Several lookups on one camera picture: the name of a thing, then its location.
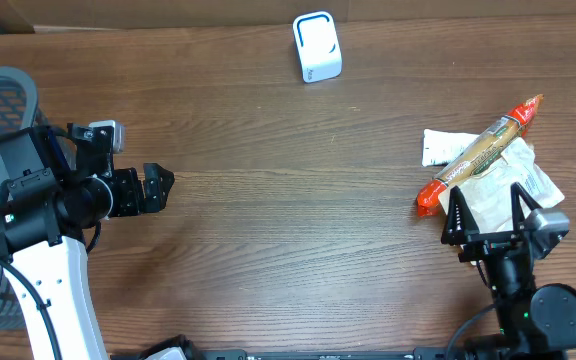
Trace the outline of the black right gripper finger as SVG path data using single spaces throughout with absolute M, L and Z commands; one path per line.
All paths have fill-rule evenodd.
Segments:
M 541 209 L 541 205 L 527 192 L 527 190 L 519 182 L 514 182 L 510 186 L 510 192 L 513 230 L 519 231 L 520 224 L 525 220 L 522 205 L 525 204 L 530 211 Z
M 458 186 L 453 187 L 449 194 L 443 235 L 475 235 L 478 233 L 479 227 L 462 191 Z

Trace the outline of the beige plastic pouch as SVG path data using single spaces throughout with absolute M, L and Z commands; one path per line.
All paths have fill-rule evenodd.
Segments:
M 510 187 L 515 182 L 544 208 L 554 207 L 565 199 L 535 164 L 533 146 L 516 138 L 483 173 L 456 184 L 481 233 L 512 229 Z

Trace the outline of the orange spaghetti packet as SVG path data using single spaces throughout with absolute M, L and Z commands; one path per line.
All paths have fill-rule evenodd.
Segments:
M 544 100 L 536 95 L 517 105 L 490 125 L 428 182 L 416 198 L 417 215 L 434 216 L 440 211 L 439 195 L 471 176 L 484 172 L 516 138 L 523 137 L 531 126 Z

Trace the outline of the white Pantene tube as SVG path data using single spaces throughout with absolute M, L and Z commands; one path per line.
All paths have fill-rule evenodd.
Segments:
M 477 134 L 425 129 L 421 165 L 423 167 L 447 165 L 461 155 L 477 138 Z

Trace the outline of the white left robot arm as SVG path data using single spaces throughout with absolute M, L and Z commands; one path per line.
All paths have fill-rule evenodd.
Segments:
M 162 211 L 173 172 L 147 163 L 117 169 L 115 121 L 33 126 L 0 136 L 8 178 L 0 196 L 0 266 L 21 306 L 36 359 L 105 359 L 88 257 L 101 223 Z

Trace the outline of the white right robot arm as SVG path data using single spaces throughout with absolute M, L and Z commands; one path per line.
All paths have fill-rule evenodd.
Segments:
M 461 248 L 460 262 L 477 265 L 493 302 L 454 332 L 446 359 L 565 359 L 576 349 L 576 289 L 539 287 L 534 278 L 535 262 L 568 234 L 570 220 L 517 182 L 510 195 L 512 228 L 483 233 L 462 191 L 450 191 L 441 242 Z

